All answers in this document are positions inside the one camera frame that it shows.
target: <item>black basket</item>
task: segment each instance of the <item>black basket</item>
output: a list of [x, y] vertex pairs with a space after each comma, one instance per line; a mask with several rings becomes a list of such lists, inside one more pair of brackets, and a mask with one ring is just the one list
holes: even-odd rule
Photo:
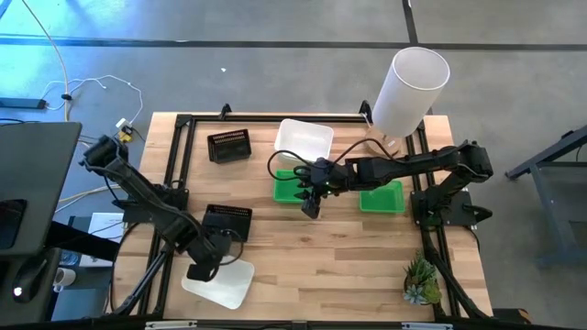
[[210, 161], [222, 164], [228, 161], [247, 159], [250, 154], [249, 131], [247, 129], [208, 136]]
[[243, 242], [249, 239], [250, 220], [253, 210], [242, 207], [209, 204], [205, 208], [202, 226], [211, 229], [232, 229], [238, 233]]

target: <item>concrete floor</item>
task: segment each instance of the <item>concrete floor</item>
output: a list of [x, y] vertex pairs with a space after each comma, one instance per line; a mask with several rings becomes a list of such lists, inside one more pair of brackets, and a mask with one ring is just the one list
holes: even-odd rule
[[[52, 1], [30, 0], [56, 36], [199, 40], [408, 40], [401, 0]], [[413, 0], [422, 42], [583, 43], [582, 0]], [[0, 18], [0, 34], [40, 34], [19, 1]], [[131, 49], [62, 47], [70, 78], [114, 74], [143, 91], [136, 127], [146, 134], [153, 111], [303, 111], [355, 113], [374, 102], [393, 49]], [[494, 307], [526, 308], [543, 325], [587, 325], [587, 268], [538, 269], [552, 249], [546, 217], [530, 177], [501, 173], [587, 123], [584, 52], [441, 51], [452, 69], [434, 105], [449, 115], [455, 141], [477, 139], [496, 175], [472, 185], [475, 203], [493, 210], [480, 225], [482, 260]], [[61, 80], [50, 47], [0, 46], [0, 91], [39, 97]], [[118, 82], [89, 83], [77, 94], [72, 120], [84, 134], [113, 133], [138, 109], [136, 92]], [[57, 103], [61, 90], [48, 96]], [[2, 117], [62, 120], [62, 112], [0, 110]], [[131, 144], [138, 166], [142, 145]], [[73, 163], [63, 196], [101, 186]], [[56, 215], [115, 211], [107, 193]]]

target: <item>white plastic tray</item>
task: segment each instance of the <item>white plastic tray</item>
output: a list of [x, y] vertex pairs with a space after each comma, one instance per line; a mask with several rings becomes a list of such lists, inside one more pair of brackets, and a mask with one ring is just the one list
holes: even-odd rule
[[[275, 139], [275, 151], [290, 150], [308, 161], [316, 161], [330, 155], [334, 130], [328, 126], [284, 119]], [[283, 160], [296, 160], [289, 154], [280, 154]]]
[[[224, 257], [222, 262], [233, 258], [232, 256]], [[183, 275], [182, 287], [188, 292], [234, 310], [239, 308], [245, 300], [254, 273], [253, 264], [239, 259], [229, 265], [220, 266], [217, 275], [209, 282], [189, 280]]]

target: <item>white bowl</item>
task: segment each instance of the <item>white bowl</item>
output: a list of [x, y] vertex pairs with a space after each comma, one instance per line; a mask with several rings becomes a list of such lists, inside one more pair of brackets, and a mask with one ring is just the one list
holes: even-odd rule
[[[302, 159], [314, 162], [320, 157], [328, 159], [333, 136], [331, 127], [284, 119], [279, 125], [274, 147], [275, 151], [290, 150]], [[279, 156], [283, 160], [298, 160], [286, 153]]]

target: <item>electrical wire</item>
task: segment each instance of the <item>electrical wire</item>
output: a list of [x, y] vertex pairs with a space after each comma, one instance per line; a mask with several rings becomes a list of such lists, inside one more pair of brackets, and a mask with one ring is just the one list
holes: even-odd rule
[[336, 158], [332, 162], [333, 163], [338, 163], [340, 160], [342, 160], [343, 157], [347, 156], [347, 154], [349, 152], [351, 152], [354, 148], [356, 148], [359, 144], [365, 143], [365, 142], [373, 142], [373, 143], [375, 143], [379, 147], [379, 149], [381, 149], [383, 151], [383, 153], [385, 154], [385, 156], [387, 156], [387, 158], [389, 160], [395, 161], [395, 162], [397, 162], [399, 164], [405, 164], [405, 161], [401, 161], [401, 160], [395, 159], [393, 157], [393, 155], [391, 155], [389, 152], [387, 152], [387, 150], [385, 150], [385, 147], [382, 145], [381, 142], [379, 142], [378, 140], [376, 140], [374, 138], [370, 138], [370, 137], [364, 138], [362, 140], [359, 140], [359, 141], [355, 142], [353, 145], [351, 145], [349, 148], [347, 148], [343, 153], [340, 154], [340, 156], [338, 156], [338, 158]]
[[[385, 156], [387, 156], [390, 160], [395, 161], [397, 163], [400, 164], [405, 164], [404, 161], [402, 160], [398, 160], [395, 159], [393, 157], [393, 155], [391, 155], [389, 152], [387, 152], [387, 150], [385, 150], [385, 147], [381, 144], [381, 142], [379, 142], [378, 140], [374, 139], [374, 138], [364, 138], [362, 140], [359, 140], [357, 142], [355, 142], [354, 144], [352, 144], [350, 147], [348, 147], [345, 151], [343, 151], [340, 156], [338, 156], [335, 160], [332, 161], [332, 164], [330, 165], [330, 167], [334, 166], [334, 164], [338, 163], [340, 160], [342, 160], [343, 157], [347, 156], [347, 154], [349, 152], [351, 152], [354, 148], [356, 148], [359, 144], [361, 143], [365, 143], [365, 142], [374, 142], [377, 146], [379, 146], [379, 148], [383, 151], [383, 153], [385, 154]], [[285, 153], [285, 154], [290, 154], [294, 157], [296, 157], [298, 160], [302, 161], [306, 166], [311, 167], [311, 168], [315, 168], [315, 169], [320, 169], [320, 170], [326, 170], [328, 169], [328, 166], [326, 167], [322, 167], [322, 166], [316, 166], [315, 164], [303, 159], [302, 157], [300, 157], [300, 155], [296, 154], [293, 151], [290, 150], [277, 150], [275, 152], [273, 152], [273, 154], [269, 157], [269, 159], [267, 160], [267, 172], [269, 173], [269, 175], [271, 175], [271, 177], [277, 181], [291, 181], [291, 180], [296, 180], [299, 179], [298, 174], [295, 172], [295, 169], [302, 169], [301, 167], [296, 167], [293, 169], [293, 174], [295, 174], [296, 176], [292, 177], [292, 178], [278, 178], [277, 176], [275, 176], [275, 174], [273, 174], [273, 172], [271, 171], [271, 161], [275, 158], [275, 156], [281, 154], [281, 153]]]
[[130, 233], [138, 226], [138, 223], [136, 224], [132, 224], [128, 227], [127, 231], [122, 235], [122, 238], [120, 238], [120, 243], [118, 244], [118, 250], [116, 251], [116, 254], [114, 255], [114, 260], [112, 260], [112, 273], [110, 274], [110, 290], [108, 291], [108, 298], [106, 298], [109, 303], [110, 303], [110, 312], [112, 313], [116, 308], [114, 307], [114, 269], [115, 269], [115, 265], [116, 265], [116, 260], [118, 259], [118, 254], [120, 253], [120, 249], [122, 248], [122, 244], [125, 242], [125, 240], [127, 239], [128, 235], [130, 235]]
[[292, 178], [278, 178], [277, 176], [275, 176], [275, 174], [273, 174], [273, 172], [271, 171], [271, 161], [275, 158], [275, 156], [281, 154], [281, 153], [285, 153], [285, 154], [290, 154], [294, 157], [296, 157], [297, 159], [299, 159], [300, 161], [302, 161], [305, 165], [307, 165], [308, 167], [312, 167], [315, 169], [320, 169], [320, 170], [325, 170], [327, 169], [327, 167], [321, 167], [321, 166], [316, 166], [314, 164], [312, 164], [311, 162], [303, 159], [302, 157], [300, 157], [300, 155], [296, 154], [293, 151], [290, 150], [277, 150], [275, 152], [273, 152], [272, 155], [269, 156], [269, 159], [267, 160], [267, 172], [269, 173], [269, 175], [271, 175], [271, 177], [277, 181], [291, 181], [291, 180], [297, 180], [299, 179], [297, 176], [297, 173], [295, 172], [295, 169], [302, 169], [302, 167], [298, 167], [296, 166], [293, 169], [293, 174], [295, 174], [296, 176], [292, 177]]
[[476, 175], [476, 176], [479, 176], [479, 177], [482, 177], [482, 178], [489, 178], [489, 175], [477, 173], [476, 171], [474, 171], [472, 168], [470, 168], [469, 166], [467, 166], [465, 164], [457, 164], [457, 166], [462, 167], [464, 169], [467, 169], [473, 175]]
[[577, 149], [577, 153], [575, 154], [575, 161], [579, 161], [579, 153], [581, 152], [581, 148], [583, 148], [583, 146], [580, 146], [580, 147]]
[[[47, 39], [51, 43], [51, 46], [53, 46], [53, 48], [55, 49], [55, 53], [57, 53], [57, 57], [59, 58], [59, 62], [61, 64], [61, 69], [63, 70], [63, 80], [65, 81], [65, 94], [66, 95], [69, 95], [70, 94], [70, 88], [69, 88], [69, 81], [67, 79], [67, 69], [65, 69], [65, 63], [63, 62], [63, 58], [61, 57], [61, 53], [59, 52], [59, 49], [57, 48], [57, 45], [55, 44], [55, 42], [53, 41], [53, 39], [49, 35], [49, 32], [47, 32], [47, 30], [45, 29], [45, 27], [43, 27], [43, 25], [40, 22], [40, 20], [37, 17], [37, 15], [35, 15], [35, 13], [30, 8], [30, 6], [28, 6], [27, 1], [26, 0], [21, 0], [21, 1], [22, 1], [23, 5], [25, 5], [25, 7], [27, 8], [28, 12], [33, 16], [33, 18], [35, 18], [35, 20], [39, 24], [40, 28], [43, 30], [43, 33], [45, 33], [45, 36], [47, 37]], [[65, 105], [65, 121], [69, 121], [69, 101], [68, 100], [63, 100], [63, 104]]]
[[227, 262], [221, 262], [219, 265], [220, 266], [226, 266], [226, 265], [230, 265], [231, 263], [237, 261], [240, 259], [240, 257], [242, 256], [243, 251], [245, 250], [245, 242], [243, 241], [242, 237], [234, 230], [232, 229], [223, 229], [220, 231], [220, 233], [229, 233], [234, 235], [235, 237], [237, 237], [238, 241], [240, 242], [240, 250], [238, 251], [238, 254], [236, 257], [234, 257], [233, 259], [227, 261]]
[[14, 121], [14, 122], [18, 122], [20, 124], [26, 123], [26, 121], [24, 121], [24, 120], [14, 119], [14, 118], [0, 118], [0, 120], [1, 121]]
[[[120, 189], [120, 186], [119, 186], [119, 185], [117, 185], [117, 184], [113, 184], [113, 185], [111, 185], [110, 187], [112, 187], [112, 189]], [[105, 191], [105, 190], [107, 190], [106, 186], [104, 186], [104, 187], [99, 187], [99, 188], [95, 188], [95, 189], [92, 189], [92, 190], [90, 190], [90, 191], [87, 191], [87, 192], [78, 192], [78, 193], [76, 193], [76, 194], [75, 194], [75, 195], [73, 195], [73, 196], [69, 196], [69, 197], [61, 198], [61, 199], [59, 200], [59, 203], [67, 202], [67, 201], [70, 201], [70, 200], [72, 200], [72, 199], [74, 199], [74, 198], [77, 198], [77, 197], [80, 197], [80, 196], [83, 196], [83, 197], [85, 197], [86, 195], [88, 195], [88, 194], [92, 194], [92, 193], [100, 193], [100, 192], [103, 192], [103, 191]]]
[[[77, 86], [73, 87], [73, 89], [71, 90], [71, 93], [73, 93], [78, 88], [82, 87], [82, 85], [84, 83], [86, 83], [86, 82], [96, 82], [96, 83], [98, 83], [100, 85], [100, 87], [102, 87], [102, 89], [107, 89], [106, 86], [104, 86], [100, 82], [101, 80], [106, 79], [106, 78], [114, 79], [114, 80], [119, 81], [121, 83], [125, 83], [128, 87], [130, 87], [131, 89], [133, 89], [133, 90], [135, 90], [135, 91], [138, 92], [138, 100], [140, 102], [140, 107], [139, 107], [138, 111], [134, 114], [134, 116], [132, 117], [132, 119], [130, 119], [128, 121], [130, 124], [132, 124], [137, 119], [138, 115], [143, 110], [143, 92], [139, 88], [137, 88], [136, 86], [134, 86], [131, 82], [127, 82], [126, 80], [121, 79], [121, 78], [118, 78], [118, 77], [116, 77], [116, 76], [114, 76], [112, 74], [107, 74], [107, 75], [104, 75], [104, 76], [98, 77], [98, 78], [73, 79], [73, 80], [69, 81], [68, 83], [80, 83]], [[43, 97], [45, 97], [47, 95], [47, 93], [50, 91], [50, 88], [49, 87], [52, 84], [54, 84], [54, 83], [65, 83], [65, 82], [52, 81], [52, 82], [47, 83], [47, 85], [45, 86], [45, 89], [43, 90], [43, 94], [42, 94], [42, 96], [40, 98], [43, 98]], [[65, 105], [65, 103], [66, 102], [64, 101], [59, 106], [56, 106], [56, 107], [47, 107], [47, 109], [49, 109], [49, 110], [59, 110], [59, 109], [61, 109]], [[65, 121], [68, 121], [68, 120], [69, 120], [69, 113], [68, 113], [68, 116], [66, 116], [66, 120]]]
[[[120, 186], [113, 185], [113, 186], [111, 186], [111, 188], [112, 189], [120, 189]], [[72, 200], [72, 201], [69, 202], [69, 203], [67, 203], [67, 204], [65, 204], [64, 206], [58, 208], [57, 210], [55, 210], [55, 214], [57, 214], [58, 212], [60, 212], [61, 210], [65, 209], [65, 208], [71, 206], [72, 204], [75, 204], [77, 201], [83, 199], [87, 195], [90, 195], [90, 194], [93, 194], [93, 193], [104, 192], [106, 190], [107, 190], [107, 187], [104, 186], [104, 187], [96, 188], [96, 189], [91, 190], [91, 191], [76, 193], [73, 196], [60, 199], [59, 200], [59, 203], [67, 202], [67, 201], [70, 201], [70, 200]]]
[[140, 132], [139, 132], [139, 131], [138, 131], [136, 128], [132, 128], [132, 132], [133, 132], [133, 133], [137, 133], [138, 137], [139, 137], [141, 140], [143, 140], [143, 142], [147, 143], [147, 141], [145, 141], [145, 138], [144, 138], [142, 135], [140, 135]]
[[479, 243], [479, 237], [477, 236], [475, 231], [468, 225], [464, 225], [464, 227], [465, 227], [465, 229], [469, 230], [471, 232], [471, 234], [473, 234], [473, 236], [475, 237], [475, 241], [477, 242], [477, 250], [481, 251], [481, 244]]
[[22, 125], [22, 124], [27, 124], [27, 123], [38, 123], [39, 122], [37, 120], [20, 120], [20, 119], [15, 119], [15, 118], [0, 118], [0, 121], [11, 122], [11, 123], [2, 124], [2, 125], [0, 125], [0, 127], [12, 126], [12, 125]]
[[112, 196], [114, 197], [114, 199], [120, 203], [120, 200], [118, 199], [118, 196], [116, 196], [116, 194], [114, 193], [114, 191], [112, 190], [112, 187], [110, 187], [110, 182], [108, 182], [108, 179], [106, 177], [104, 177], [104, 182], [106, 183], [106, 188], [108, 188], [108, 190], [110, 191], [110, 193], [112, 193]]

